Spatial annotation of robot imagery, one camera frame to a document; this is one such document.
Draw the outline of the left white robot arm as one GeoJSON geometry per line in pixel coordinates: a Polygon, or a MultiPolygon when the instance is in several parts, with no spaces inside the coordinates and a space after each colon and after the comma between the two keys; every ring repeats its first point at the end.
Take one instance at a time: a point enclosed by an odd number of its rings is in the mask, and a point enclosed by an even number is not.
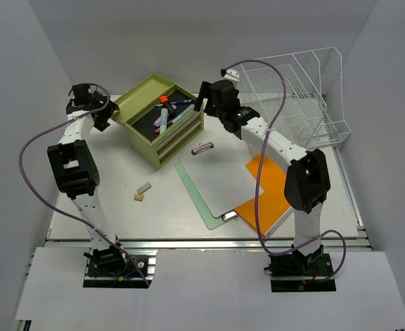
{"type": "Polygon", "coordinates": [[[118,243],[99,200],[99,171],[87,144],[92,129],[104,131],[118,109],[107,93],[98,89],[94,83],[72,87],[66,106],[68,124],[59,142],[47,149],[57,187],[78,210],[93,251],[107,250],[118,243]]]}

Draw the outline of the green metal tool chest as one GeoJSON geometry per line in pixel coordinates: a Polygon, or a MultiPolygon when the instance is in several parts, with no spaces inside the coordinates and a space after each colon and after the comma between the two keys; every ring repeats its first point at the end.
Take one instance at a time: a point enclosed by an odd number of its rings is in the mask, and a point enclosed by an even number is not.
{"type": "Polygon", "coordinates": [[[193,107],[196,100],[175,82],[152,74],[115,101],[119,109],[112,119],[127,130],[135,151],[160,169],[204,130],[204,114],[193,107]],[[163,98],[175,114],[168,117],[162,132],[163,98]]]}

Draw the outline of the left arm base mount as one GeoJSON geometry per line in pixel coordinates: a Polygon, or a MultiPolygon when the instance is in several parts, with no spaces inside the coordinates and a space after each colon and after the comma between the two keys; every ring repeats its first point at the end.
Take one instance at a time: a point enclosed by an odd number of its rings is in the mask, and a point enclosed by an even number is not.
{"type": "Polygon", "coordinates": [[[84,288],[148,289],[151,284],[148,255],[132,255],[131,261],[112,246],[105,250],[84,252],[83,255],[87,258],[84,288]]]}

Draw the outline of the blue gel pen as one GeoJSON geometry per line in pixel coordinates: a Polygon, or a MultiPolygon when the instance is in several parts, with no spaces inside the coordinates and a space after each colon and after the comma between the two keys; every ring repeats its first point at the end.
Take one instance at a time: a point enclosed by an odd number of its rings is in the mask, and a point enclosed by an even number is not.
{"type": "Polygon", "coordinates": [[[170,104],[172,105],[183,105],[183,104],[191,104],[194,101],[192,99],[181,100],[181,101],[171,101],[170,104]]]}

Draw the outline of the light blue highlighter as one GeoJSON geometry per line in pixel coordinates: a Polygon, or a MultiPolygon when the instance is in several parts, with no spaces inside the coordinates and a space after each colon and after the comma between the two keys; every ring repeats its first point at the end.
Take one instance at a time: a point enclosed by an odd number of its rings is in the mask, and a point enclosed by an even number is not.
{"type": "Polygon", "coordinates": [[[195,108],[194,104],[189,105],[183,112],[181,112],[179,115],[177,115],[170,123],[174,124],[174,123],[178,122],[182,117],[184,117],[189,112],[194,110],[194,108],[195,108]]]}

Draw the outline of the red gel pen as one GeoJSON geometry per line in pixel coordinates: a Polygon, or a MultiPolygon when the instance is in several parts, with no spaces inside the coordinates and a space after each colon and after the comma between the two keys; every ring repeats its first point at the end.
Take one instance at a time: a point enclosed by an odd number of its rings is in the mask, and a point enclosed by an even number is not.
{"type": "MultiPolygon", "coordinates": [[[[173,124],[173,120],[169,120],[169,121],[167,122],[167,126],[168,126],[168,127],[171,126],[172,124],[173,124]]],[[[156,134],[159,134],[160,131],[161,131],[161,125],[160,125],[158,128],[155,127],[155,133],[156,133],[156,134]]]]}

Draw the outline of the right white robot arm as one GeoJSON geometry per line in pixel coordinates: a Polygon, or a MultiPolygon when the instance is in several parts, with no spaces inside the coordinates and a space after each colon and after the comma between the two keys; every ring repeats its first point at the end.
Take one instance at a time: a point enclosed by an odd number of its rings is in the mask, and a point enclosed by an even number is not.
{"type": "Polygon", "coordinates": [[[320,219],[330,190],[326,157],[319,149],[307,150],[271,130],[256,110],[240,104],[238,94],[232,81],[204,81],[195,107],[200,108],[206,99],[204,113],[218,118],[238,139],[260,148],[261,156],[268,156],[282,169],[286,175],[284,196],[295,216],[293,266],[302,275],[310,274],[324,251],[320,219]]]}

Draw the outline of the pink purple highlighter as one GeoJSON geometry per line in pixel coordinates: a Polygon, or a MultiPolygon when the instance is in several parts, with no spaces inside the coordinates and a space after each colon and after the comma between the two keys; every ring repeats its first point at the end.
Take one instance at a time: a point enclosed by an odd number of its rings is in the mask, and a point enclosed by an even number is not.
{"type": "Polygon", "coordinates": [[[158,128],[161,125],[161,117],[158,117],[153,123],[154,127],[158,128]]]}

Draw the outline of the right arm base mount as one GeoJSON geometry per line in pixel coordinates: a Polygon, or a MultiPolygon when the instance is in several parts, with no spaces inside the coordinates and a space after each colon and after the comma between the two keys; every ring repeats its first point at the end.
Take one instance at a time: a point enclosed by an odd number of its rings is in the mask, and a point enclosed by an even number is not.
{"type": "Polygon", "coordinates": [[[330,255],[325,253],[318,261],[306,269],[291,254],[269,256],[269,264],[264,273],[270,277],[272,292],[335,292],[334,272],[330,255]]]}

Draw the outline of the black orange highlighter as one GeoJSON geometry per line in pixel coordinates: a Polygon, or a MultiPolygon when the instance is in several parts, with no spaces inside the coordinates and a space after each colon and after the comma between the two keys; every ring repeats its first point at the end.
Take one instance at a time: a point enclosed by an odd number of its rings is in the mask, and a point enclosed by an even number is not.
{"type": "Polygon", "coordinates": [[[172,114],[175,109],[173,108],[173,104],[169,101],[168,97],[166,95],[162,95],[159,98],[161,104],[163,105],[164,108],[167,109],[169,114],[172,114]]]}

